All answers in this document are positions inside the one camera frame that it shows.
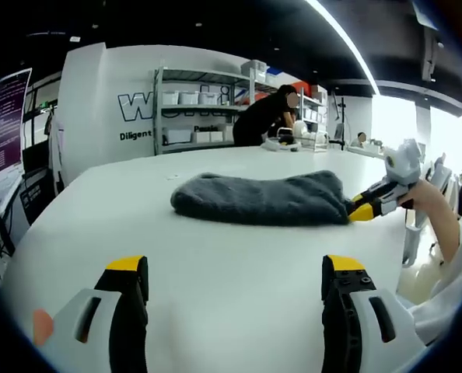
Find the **window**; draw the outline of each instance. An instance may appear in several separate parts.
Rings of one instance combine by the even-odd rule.
[[[416,138],[416,105],[413,101],[388,96],[373,97],[371,137],[383,146],[397,148],[405,138]]]
[[[443,110],[430,108],[432,133],[430,158],[437,159],[446,153],[445,166],[454,173],[462,171],[462,120]]]
[[[49,117],[49,113],[42,113],[34,117],[34,144],[39,144],[40,142],[47,140],[47,135],[44,134],[44,127],[46,127],[46,121]],[[22,149],[29,148],[32,145],[32,124],[31,120],[28,120],[22,125],[21,130],[21,144]]]

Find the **desk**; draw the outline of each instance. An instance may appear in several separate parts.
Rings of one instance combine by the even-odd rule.
[[[372,158],[385,159],[385,156],[380,153],[370,152],[364,148],[357,148],[355,146],[348,146],[347,151],[355,154],[365,155]]]
[[[312,372],[323,364],[321,262],[360,260],[395,291],[404,212],[370,222],[275,228],[179,216],[170,195],[203,172],[275,179],[330,169],[354,196],[385,173],[379,159],[330,150],[227,148],[135,159],[88,170],[23,237],[3,292],[32,333],[32,311],[54,315],[123,256],[149,261],[146,340],[151,372]]]

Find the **metal shelving unit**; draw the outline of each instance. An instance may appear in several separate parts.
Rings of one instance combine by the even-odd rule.
[[[274,93],[278,87],[273,85],[256,82],[254,71],[250,71],[250,76],[233,74],[228,72],[199,70],[199,69],[174,69],[159,68],[155,71],[155,97],[153,131],[155,141],[155,154],[160,155],[168,152],[182,152],[187,150],[203,148],[223,148],[232,146],[231,141],[210,142],[204,144],[186,143],[163,145],[163,113],[224,113],[230,117],[229,124],[233,123],[233,118],[240,115],[248,106],[234,105],[163,105],[162,92],[164,83],[204,83],[212,85],[225,85],[229,87],[229,100],[234,103],[236,89],[246,89],[250,93],[250,105],[255,102],[255,92],[261,91]]]
[[[326,128],[327,128],[327,119],[323,122],[320,123],[319,120],[314,120],[310,118],[305,118],[304,117],[304,109],[309,107],[312,109],[314,112],[319,114],[318,110],[321,107],[326,107],[323,105],[321,101],[318,99],[313,99],[305,95],[303,87],[300,89],[300,104],[299,104],[299,110],[300,110],[300,116],[302,117],[302,120],[306,122],[308,127],[310,127],[310,131],[314,133],[322,133],[322,134],[327,134]],[[316,141],[313,141],[313,150],[315,152],[325,152],[327,150],[327,144],[319,144]]]
[[[240,112],[248,109],[248,105],[243,106],[227,106],[227,105],[164,105],[162,106],[163,113],[178,113],[178,112],[213,112],[213,113],[228,113]]]

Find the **orange object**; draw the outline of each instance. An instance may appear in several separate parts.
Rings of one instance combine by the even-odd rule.
[[[267,97],[267,96],[269,96],[267,93],[263,93],[263,92],[255,93],[255,102],[257,102],[259,99],[263,99],[264,97]],[[250,98],[249,97],[247,97],[243,101],[243,105],[250,105]]]
[[[310,89],[310,85],[305,83],[305,82],[297,82],[297,83],[293,83],[292,84],[298,93],[300,93],[300,89],[303,87],[303,94],[305,96],[308,96],[308,97],[312,97],[311,94],[312,94],[312,91]]]

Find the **ceiling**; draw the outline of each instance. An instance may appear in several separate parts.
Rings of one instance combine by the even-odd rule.
[[[462,61],[450,46],[437,51],[436,81],[422,80],[425,28],[409,1],[322,3],[375,79],[425,86],[462,102]],[[304,0],[38,0],[13,11],[0,75],[32,67],[37,81],[60,71],[69,50],[105,41],[107,47],[172,44],[256,58],[310,83],[364,78],[345,43]],[[81,41],[71,43],[71,36]]]

